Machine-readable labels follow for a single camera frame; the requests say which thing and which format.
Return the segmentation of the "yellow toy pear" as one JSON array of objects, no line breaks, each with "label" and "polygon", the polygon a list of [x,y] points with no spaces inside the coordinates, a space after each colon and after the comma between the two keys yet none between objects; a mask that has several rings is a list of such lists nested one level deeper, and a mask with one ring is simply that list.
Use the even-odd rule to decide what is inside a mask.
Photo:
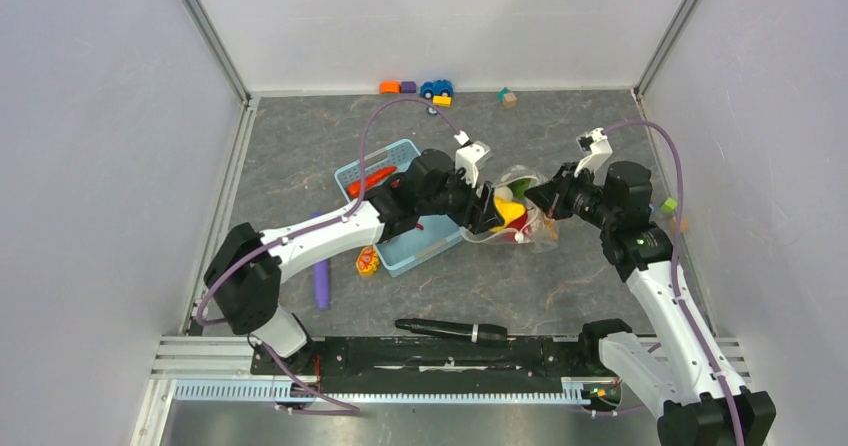
[{"label": "yellow toy pear", "polygon": [[504,201],[497,197],[494,198],[494,201],[498,203],[498,209],[503,215],[506,225],[498,230],[492,231],[493,233],[499,232],[507,227],[509,224],[518,222],[528,222],[528,211],[526,206],[514,202]]}]

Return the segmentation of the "orange toy food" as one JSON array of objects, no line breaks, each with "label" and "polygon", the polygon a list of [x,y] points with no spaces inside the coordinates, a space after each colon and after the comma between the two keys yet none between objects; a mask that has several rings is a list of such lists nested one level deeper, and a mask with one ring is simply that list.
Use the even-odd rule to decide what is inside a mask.
[{"label": "orange toy food", "polygon": [[559,224],[556,220],[542,217],[538,239],[543,242],[555,243],[559,239]]}]

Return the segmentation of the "clear polka dot zip bag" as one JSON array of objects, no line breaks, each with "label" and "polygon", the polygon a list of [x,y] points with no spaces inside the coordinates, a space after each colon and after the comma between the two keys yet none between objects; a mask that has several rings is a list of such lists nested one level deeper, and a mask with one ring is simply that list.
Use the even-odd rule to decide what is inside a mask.
[{"label": "clear polka dot zip bag", "polygon": [[504,217],[504,225],[479,234],[461,228],[462,238],[474,244],[530,245],[536,253],[555,249],[559,242],[558,223],[526,197],[527,189],[546,181],[547,177],[532,168],[508,168],[494,185],[495,209]]}]

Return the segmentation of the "white toy radish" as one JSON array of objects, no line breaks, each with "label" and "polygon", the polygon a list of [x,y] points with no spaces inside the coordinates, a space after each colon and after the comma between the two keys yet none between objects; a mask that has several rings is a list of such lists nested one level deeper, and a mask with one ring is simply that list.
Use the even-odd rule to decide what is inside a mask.
[{"label": "white toy radish", "polygon": [[522,176],[512,178],[510,181],[499,184],[495,188],[495,196],[501,200],[528,205],[526,191],[540,184],[538,178],[533,176]]}]

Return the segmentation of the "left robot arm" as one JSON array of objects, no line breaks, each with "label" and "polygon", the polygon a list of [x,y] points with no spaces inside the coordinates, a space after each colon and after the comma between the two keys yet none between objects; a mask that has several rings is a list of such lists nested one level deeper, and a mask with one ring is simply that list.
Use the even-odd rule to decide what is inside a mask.
[{"label": "left robot arm", "polygon": [[215,303],[234,334],[271,348],[288,372],[306,371],[314,347],[306,329],[280,306],[281,285],[345,251],[404,236],[427,216],[446,216],[473,233],[504,225],[492,184],[479,179],[490,154],[482,142],[468,142],[453,156],[426,149],[405,171],[335,211],[278,229],[234,227],[204,275],[207,293],[197,307],[197,323],[212,324],[207,307]]}]

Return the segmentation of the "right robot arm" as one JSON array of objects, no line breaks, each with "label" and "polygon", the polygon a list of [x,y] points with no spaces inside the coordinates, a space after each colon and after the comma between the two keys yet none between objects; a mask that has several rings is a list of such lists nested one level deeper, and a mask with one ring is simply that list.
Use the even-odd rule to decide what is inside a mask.
[{"label": "right robot arm", "polygon": [[692,302],[677,248],[650,218],[648,168],[617,161],[602,185],[566,163],[526,198],[553,220],[578,217],[597,227],[604,257],[647,314],[666,359],[659,361],[624,327],[589,323],[577,348],[591,374],[620,377],[656,420],[663,445],[762,445],[776,416],[765,391],[753,392],[733,368]]}]

